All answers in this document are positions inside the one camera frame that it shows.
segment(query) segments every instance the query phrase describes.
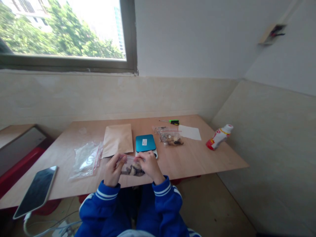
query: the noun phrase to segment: bottle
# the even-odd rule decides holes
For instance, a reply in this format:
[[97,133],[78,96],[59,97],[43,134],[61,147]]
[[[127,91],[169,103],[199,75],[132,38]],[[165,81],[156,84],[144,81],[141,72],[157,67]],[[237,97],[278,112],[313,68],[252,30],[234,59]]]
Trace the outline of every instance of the bottle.
[[221,142],[227,140],[230,136],[230,132],[234,127],[230,124],[226,124],[224,127],[217,129],[214,136],[207,141],[206,146],[211,150],[216,150]]

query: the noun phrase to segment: person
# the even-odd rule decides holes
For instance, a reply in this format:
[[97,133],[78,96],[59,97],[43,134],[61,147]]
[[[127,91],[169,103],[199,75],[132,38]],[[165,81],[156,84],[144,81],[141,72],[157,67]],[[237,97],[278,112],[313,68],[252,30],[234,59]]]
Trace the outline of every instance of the person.
[[[186,227],[179,214],[181,194],[171,185],[168,176],[162,174],[152,151],[140,152],[134,160],[140,163],[142,170],[153,180],[152,184],[141,186],[137,215],[137,205],[132,204],[132,189],[120,190],[118,183],[125,161],[126,156],[118,153],[106,164],[104,180],[79,208],[82,224],[75,236],[201,237]],[[133,216],[137,218],[136,229],[132,229],[131,225]]]

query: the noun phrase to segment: kraft paper bag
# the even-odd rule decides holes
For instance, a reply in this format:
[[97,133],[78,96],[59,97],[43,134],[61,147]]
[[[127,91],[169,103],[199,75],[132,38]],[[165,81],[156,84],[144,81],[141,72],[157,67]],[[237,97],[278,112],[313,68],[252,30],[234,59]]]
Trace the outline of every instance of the kraft paper bag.
[[102,158],[119,153],[133,152],[131,124],[112,125],[105,128]]

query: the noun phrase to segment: ziplock bag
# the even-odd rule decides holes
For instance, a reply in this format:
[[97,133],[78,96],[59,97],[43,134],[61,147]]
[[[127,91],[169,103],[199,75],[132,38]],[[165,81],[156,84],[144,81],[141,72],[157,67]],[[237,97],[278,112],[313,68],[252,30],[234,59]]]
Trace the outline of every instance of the ziplock bag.
[[[123,156],[120,156],[117,165],[121,161]],[[133,176],[143,176],[145,172],[142,170],[141,164],[134,161],[135,156],[126,155],[125,164],[122,167],[121,174],[133,175]]]
[[166,145],[183,145],[181,140],[180,131],[160,130],[159,137],[161,141]]
[[153,129],[153,131],[156,133],[156,134],[159,134],[159,142],[161,142],[161,136],[160,136],[160,133],[162,131],[178,131],[178,128],[177,127],[166,127],[166,126],[151,126],[151,128]]
[[75,149],[75,164],[69,179],[78,179],[92,176],[99,166],[102,154],[102,142],[95,144],[88,142],[84,146]]

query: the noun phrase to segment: sleeve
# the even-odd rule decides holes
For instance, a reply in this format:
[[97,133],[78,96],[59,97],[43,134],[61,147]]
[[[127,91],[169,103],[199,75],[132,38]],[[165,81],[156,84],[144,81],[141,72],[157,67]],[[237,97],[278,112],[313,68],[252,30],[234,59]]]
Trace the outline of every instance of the sleeve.
[[162,222],[159,228],[159,237],[179,236],[192,237],[199,236],[188,230],[179,211],[182,206],[182,196],[179,190],[172,186],[168,176],[166,180],[160,184],[152,184],[155,193],[155,208],[162,215]]
[[102,180],[97,191],[87,196],[79,208],[82,224],[76,237],[100,236],[105,219],[112,216],[115,211],[120,188],[120,184],[114,188],[107,187]]

